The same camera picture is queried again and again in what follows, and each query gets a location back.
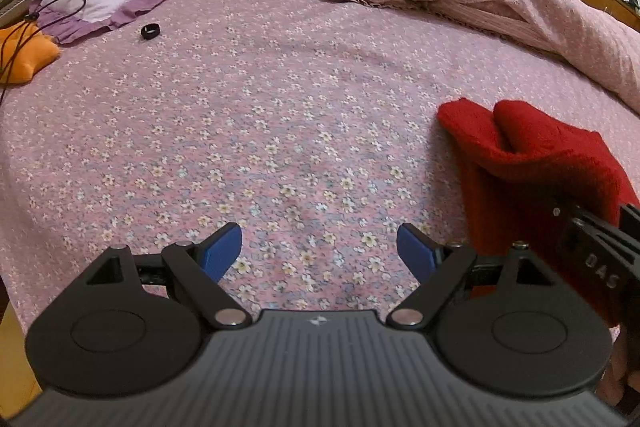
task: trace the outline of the bed sheet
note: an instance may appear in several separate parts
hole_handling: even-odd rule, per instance
[[[420,10],[168,0],[12,89],[0,273],[25,327],[107,245],[155,252],[228,221],[222,286],[247,309],[382,315],[415,288],[409,221],[464,239],[437,107],[533,103],[599,130],[640,183],[640,121],[571,66]],[[140,26],[162,34],[143,41]]]

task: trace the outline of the red cloth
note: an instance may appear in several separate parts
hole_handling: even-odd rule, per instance
[[[438,120],[455,141],[470,239],[478,253],[500,255],[513,241],[527,241],[615,322],[601,296],[587,291],[556,256],[565,221],[539,198],[565,196],[617,226],[620,204],[638,204],[638,197],[602,136],[515,100],[498,102],[492,113],[463,98],[440,106]]]

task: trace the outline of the triangular cutout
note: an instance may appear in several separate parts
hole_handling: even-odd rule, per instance
[[[124,281],[119,257],[108,258],[87,284],[115,284]]]
[[[553,283],[531,262],[523,257],[518,263],[518,284],[529,284],[532,286],[553,286]]]

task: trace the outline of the gray ribbed surface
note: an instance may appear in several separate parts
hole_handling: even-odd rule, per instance
[[[326,322],[316,321],[318,316]],[[479,391],[450,374],[420,334],[388,329],[373,312],[265,311],[244,331],[214,335],[198,361],[163,387],[113,401],[47,391],[11,425],[622,427],[625,422],[590,393],[541,404]]]

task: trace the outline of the screw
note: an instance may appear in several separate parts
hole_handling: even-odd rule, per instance
[[[401,326],[415,326],[422,322],[424,316],[418,310],[402,308],[394,311],[391,314],[391,318],[396,324],[400,324]]]
[[[237,308],[225,308],[216,313],[216,320],[223,326],[238,326],[244,322],[246,314]]]

